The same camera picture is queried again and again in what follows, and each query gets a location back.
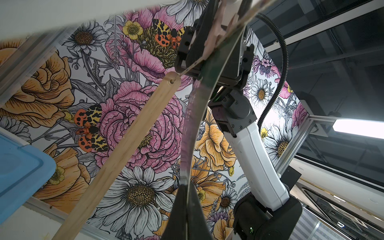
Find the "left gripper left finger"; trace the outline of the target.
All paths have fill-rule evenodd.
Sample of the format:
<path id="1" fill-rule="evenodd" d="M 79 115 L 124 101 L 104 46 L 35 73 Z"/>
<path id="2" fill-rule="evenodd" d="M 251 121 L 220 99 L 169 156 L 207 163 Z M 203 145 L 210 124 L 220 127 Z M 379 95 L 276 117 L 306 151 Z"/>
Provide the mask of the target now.
<path id="1" fill-rule="evenodd" d="M 161 240 L 185 240 L 187 233 L 187 186 L 180 185 Z"/>

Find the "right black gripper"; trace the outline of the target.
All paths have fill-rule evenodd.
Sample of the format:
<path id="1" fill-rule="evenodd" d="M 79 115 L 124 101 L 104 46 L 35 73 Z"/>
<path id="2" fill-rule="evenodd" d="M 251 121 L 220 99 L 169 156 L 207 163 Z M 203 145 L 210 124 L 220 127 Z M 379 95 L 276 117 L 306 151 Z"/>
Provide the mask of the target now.
<path id="1" fill-rule="evenodd" d="M 251 71 L 253 47 L 246 45 L 252 1 L 238 1 L 228 11 L 229 1 L 209 1 L 203 13 L 185 29 L 175 61 L 175 82 L 182 77 L 207 80 L 210 86 L 245 87 Z"/>

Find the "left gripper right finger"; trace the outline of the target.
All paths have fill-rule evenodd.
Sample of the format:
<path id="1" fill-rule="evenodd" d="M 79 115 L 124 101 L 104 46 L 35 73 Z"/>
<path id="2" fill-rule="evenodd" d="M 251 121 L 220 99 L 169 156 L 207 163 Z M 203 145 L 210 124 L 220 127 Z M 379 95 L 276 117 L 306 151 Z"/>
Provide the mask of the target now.
<path id="1" fill-rule="evenodd" d="M 192 183 L 190 183 L 189 186 L 187 199 L 187 239 L 213 239 L 211 232 L 207 226 L 196 188 Z"/>

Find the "pink clothespin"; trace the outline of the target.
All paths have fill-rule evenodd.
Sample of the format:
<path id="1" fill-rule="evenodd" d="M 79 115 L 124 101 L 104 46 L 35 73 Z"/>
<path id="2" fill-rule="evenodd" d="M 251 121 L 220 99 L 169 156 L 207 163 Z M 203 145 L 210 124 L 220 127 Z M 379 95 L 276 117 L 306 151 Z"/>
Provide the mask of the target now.
<path id="1" fill-rule="evenodd" d="M 204 43 L 204 51 L 202 59 L 205 61 L 214 51 L 219 40 L 228 33 L 234 25 L 239 21 L 240 14 L 238 13 L 242 1 L 209 1 L 204 10 L 205 17 L 213 17 L 212 25 L 207 32 L 208 36 Z"/>

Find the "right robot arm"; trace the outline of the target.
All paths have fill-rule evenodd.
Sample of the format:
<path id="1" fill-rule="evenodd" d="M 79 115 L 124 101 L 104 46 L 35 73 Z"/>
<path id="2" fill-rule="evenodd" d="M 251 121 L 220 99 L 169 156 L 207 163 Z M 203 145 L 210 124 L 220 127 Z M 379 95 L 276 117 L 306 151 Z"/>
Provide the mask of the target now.
<path id="1" fill-rule="evenodd" d="M 186 109 L 179 188 L 162 234 L 164 240 L 210 240 L 195 185 L 191 181 L 195 143 L 200 124 L 211 108 L 219 129 L 233 147 L 248 180 L 250 192 L 234 209 L 234 232 L 242 240 L 287 240 L 302 206 L 292 197 L 276 172 L 261 138 L 262 124 L 285 84 L 289 54 L 283 35 L 262 10 L 270 1 L 242 1 L 233 21 L 222 26 L 225 1 L 209 1 L 202 16 L 182 38 L 175 68 L 195 78 Z M 262 115 L 256 117 L 243 89 L 252 47 L 245 45 L 245 30 L 257 17 L 276 35 L 282 50 L 282 72 L 277 89 Z"/>

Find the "blue lidded storage box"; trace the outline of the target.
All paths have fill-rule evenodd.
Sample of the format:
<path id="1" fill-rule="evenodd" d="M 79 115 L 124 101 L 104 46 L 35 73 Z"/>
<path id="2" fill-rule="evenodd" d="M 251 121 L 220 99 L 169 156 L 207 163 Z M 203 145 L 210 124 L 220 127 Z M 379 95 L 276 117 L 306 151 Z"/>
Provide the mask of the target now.
<path id="1" fill-rule="evenodd" d="M 49 155 L 1 135 L 1 223 L 35 194 L 55 173 Z"/>

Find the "ceiling light panel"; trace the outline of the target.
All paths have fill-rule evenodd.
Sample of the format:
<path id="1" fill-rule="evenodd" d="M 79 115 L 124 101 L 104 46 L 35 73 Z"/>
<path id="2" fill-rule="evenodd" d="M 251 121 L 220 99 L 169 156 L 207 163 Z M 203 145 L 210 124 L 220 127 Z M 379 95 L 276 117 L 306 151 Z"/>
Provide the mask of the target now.
<path id="1" fill-rule="evenodd" d="M 333 124 L 336 132 L 383 139 L 384 122 L 358 120 L 358 119 L 338 119 Z"/>

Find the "right wooden post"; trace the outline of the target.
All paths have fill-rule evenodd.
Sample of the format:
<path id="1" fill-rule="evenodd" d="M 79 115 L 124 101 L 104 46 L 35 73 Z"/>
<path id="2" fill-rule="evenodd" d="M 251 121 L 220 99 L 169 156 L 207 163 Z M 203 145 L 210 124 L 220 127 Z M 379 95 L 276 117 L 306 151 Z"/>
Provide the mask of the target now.
<path id="1" fill-rule="evenodd" d="M 97 176 L 53 236 L 54 240 L 73 240 L 93 210 L 98 206 L 139 144 L 181 85 L 181 74 L 170 72 L 162 79 L 150 99 L 142 108 L 123 139 L 118 143 Z"/>

